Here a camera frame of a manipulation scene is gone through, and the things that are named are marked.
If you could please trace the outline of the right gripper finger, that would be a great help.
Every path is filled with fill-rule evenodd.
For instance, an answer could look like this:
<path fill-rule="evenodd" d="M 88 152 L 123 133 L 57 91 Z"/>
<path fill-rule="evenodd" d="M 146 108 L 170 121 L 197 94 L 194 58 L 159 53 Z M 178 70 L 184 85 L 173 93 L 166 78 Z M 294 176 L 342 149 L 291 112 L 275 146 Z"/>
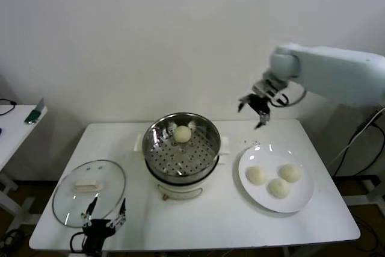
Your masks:
<path fill-rule="evenodd" d="M 257 113 L 259 115 L 259 122 L 254 127 L 255 129 L 259 129 L 263 126 L 266 126 L 270 121 L 270 113 L 265 113 L 263 111 L 258 111 Z"/>
<path fill-rule="evenodd" d="M 249 105 L 251 102 L 250 94 L 239 99 L 238 111 L 241 111 L 246 105 Z"/>

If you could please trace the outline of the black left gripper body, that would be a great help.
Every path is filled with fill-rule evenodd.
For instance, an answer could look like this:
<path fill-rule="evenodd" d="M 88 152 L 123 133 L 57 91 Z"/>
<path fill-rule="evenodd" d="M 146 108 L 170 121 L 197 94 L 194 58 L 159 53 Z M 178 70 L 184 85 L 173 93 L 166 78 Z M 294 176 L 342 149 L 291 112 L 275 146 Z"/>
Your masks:
<path fill-rule="evenodd" d="M 92 219 L 82 225 L 87 238 L 108 238 L 116 233 L 114 223 L 110 219 Z"/>

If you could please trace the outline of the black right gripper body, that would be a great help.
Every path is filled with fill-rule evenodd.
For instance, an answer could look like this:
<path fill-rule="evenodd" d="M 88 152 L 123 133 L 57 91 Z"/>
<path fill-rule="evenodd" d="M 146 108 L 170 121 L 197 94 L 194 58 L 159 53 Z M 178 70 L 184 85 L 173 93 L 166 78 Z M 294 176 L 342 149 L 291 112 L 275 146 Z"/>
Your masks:
<path fill-rule="evenodd" d="M 256 94 L 248 95 L 248 105 L 260 116 L 270 115 L 269 102 L 268 98 L 262 98 Z"/>

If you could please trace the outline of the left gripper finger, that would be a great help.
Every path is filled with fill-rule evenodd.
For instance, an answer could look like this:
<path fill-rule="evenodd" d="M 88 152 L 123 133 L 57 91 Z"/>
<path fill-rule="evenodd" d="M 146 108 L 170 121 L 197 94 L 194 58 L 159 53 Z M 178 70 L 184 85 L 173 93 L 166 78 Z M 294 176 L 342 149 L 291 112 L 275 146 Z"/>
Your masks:
<path fill-rule="evenodd" d="M 82 221 L 82 227 L 86 228 L 88 226 L 91 226 L 91 215 L 94 211 L 94 208 L 96 206 L 98 197 L 96 196 L 93 201 L 88 205 L 85 212 L 81 213 L 81 221 Z"/>
<path fill-rule="evenodd" d="M 118 216 L 109 223 L 111 229 L 120 229 L 126 221 L 126 199 L 124 198 Z"/>

